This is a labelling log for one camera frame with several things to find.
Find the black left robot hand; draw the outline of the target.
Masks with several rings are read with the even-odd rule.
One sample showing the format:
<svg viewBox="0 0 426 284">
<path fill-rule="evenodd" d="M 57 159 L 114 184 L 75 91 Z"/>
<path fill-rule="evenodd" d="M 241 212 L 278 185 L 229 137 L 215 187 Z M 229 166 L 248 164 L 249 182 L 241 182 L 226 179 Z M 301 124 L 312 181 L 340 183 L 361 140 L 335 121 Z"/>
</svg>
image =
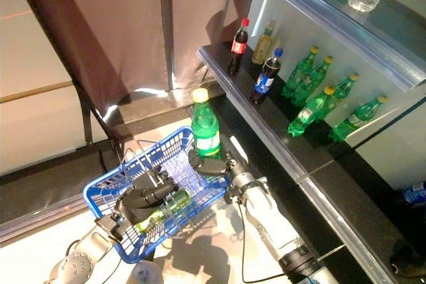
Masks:
<svg viewBox="0 0 426 284">
<path fill-rule="evenodd" d="M 166 171 L 158 168 L 139 176 L 116 201 L 114 211 L 132 225 L 146 220 L 158 209 L 169 194 L 179 190 L 179 185 Z"/>
</svg>

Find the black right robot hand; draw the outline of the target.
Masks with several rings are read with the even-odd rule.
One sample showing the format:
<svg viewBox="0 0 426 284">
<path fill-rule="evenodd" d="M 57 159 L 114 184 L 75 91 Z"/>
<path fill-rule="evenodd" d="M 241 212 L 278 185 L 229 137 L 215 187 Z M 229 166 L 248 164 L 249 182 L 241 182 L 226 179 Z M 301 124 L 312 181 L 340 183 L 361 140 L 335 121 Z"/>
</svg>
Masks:
<svg viewBox="0 0 426 284">
<path fill-rule="evenodd" d="M 235 136 L 220 135 L 222 151 L 218 159 L 200 157 L 195 148 L 189 151 L 188 161 L 194 171 L 203 176 L 225 176 L 233 178 L 242 172 L 247 172 L 249 165 L 246 154 Z"/>
</svg>

